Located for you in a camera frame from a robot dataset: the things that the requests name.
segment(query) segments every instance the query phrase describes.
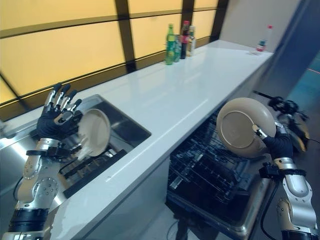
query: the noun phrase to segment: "frosted glass panel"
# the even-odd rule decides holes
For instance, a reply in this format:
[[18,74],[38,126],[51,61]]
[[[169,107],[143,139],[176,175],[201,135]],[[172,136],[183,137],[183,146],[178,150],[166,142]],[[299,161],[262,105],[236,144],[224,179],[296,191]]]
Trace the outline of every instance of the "frosted glass panel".
[[116,21],[0,39],[0,69],[19,95],[123,63]]
[[182,0],[128,0],[129,13],[148,13],[182,9]]
[[195,26],[195,38],[200,39],[211,35],[216,10],[193,12],[192,25]]
[[165,50],[168,24],[173,24],[173,31],[178,34],[180,19],[181,14],[131,19],[135,58]]
[[114,0],[0,0],[0,29],[117,15]]
[[10,90],[2,78],[0,78],[0,103],[4,103],[14,98],[16,98],[14,93]]
[[218,0],[194,0],[194,8],[216,7]]

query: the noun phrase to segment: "kitchen counter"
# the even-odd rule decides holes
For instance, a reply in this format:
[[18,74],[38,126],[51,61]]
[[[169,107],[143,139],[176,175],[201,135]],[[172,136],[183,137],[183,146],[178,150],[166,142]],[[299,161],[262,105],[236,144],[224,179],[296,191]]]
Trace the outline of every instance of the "kitchen counter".
[[[173,65],[151,65],[77,94],[99,94],[151,136],[60,205],[51,239],[87,233],[144,180],[215,108],[272,53],[217,40]],[[11,128],[40,116],[41,109],[9,120]]]

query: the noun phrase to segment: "robot finger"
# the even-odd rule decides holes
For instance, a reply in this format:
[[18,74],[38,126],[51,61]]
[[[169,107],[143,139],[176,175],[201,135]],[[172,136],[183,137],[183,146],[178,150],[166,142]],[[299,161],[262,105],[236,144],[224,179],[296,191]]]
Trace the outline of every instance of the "robot finger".
[[56,110],[60,110],[60,106],[63,101],[63,98],[69,89],[70,89],[70,84],[68,83],[62,88],[61,92],[59,92],[56,95],[55,100],[54,100],[54,107],[56,108]]
[[49,92],[48,97],[44,102],[44,110],[47,110],[48,108],[52,108],[54,106],[54,100],[60,88],[61,88],[60,82],[53,86],[53,89]]
[[72,90],[72,92],[70,92],[70,94],[63,99],[60,107],[62,112],[65,112],[67,110],[68,106],[70,105],[72,99],[76,94],[77,90]]
[[78,99],[78,100],[75,101],[75,103],[74,103],[71,107],[69,107],[67,110],[74,113],[74,112],[77,110],[77,107],[80,105],[81,102],[82,102],[82,100],[81,100],[81,99]]

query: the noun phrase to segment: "black wire rack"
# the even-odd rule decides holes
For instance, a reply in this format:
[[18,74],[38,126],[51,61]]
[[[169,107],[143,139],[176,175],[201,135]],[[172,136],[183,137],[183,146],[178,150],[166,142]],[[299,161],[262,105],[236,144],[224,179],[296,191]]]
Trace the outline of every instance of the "black wire rack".
[[249,161],[222,144],[216,122],[217,115],[213,114],[173,151],[168,186],[175,190],[182,182],[191,183],[213,199],[228,204]]

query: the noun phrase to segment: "plastic bottle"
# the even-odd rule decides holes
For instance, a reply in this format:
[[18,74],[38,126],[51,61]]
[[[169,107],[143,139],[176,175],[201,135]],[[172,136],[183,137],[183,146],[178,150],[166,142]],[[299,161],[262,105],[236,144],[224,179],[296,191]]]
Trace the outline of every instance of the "plastic bottle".
[[268,25],[264,38],[259,41],[258,45],[255,48],[256,51],[263,52],[266,49],[267,41],[270,39],[271,32],[272,25]]
[[166,52],[165,52],[165,64],[171,65],[175,60],[175,35],[173,25],[169,24],[168,34],[166,35]]
[[174,62],[177,63],[181,56],[181,41],[180,34],[175,35],[175,46],[174,46]]
[[190,26],[188,46],[186,48],[186,55],[188,57],[191,57],[194,54],[195,47],[196,47],[195,26]]
[[186,58],[187,45],[189,37],[189,21],[183,21],[183,27],[181,29],[181,59]]

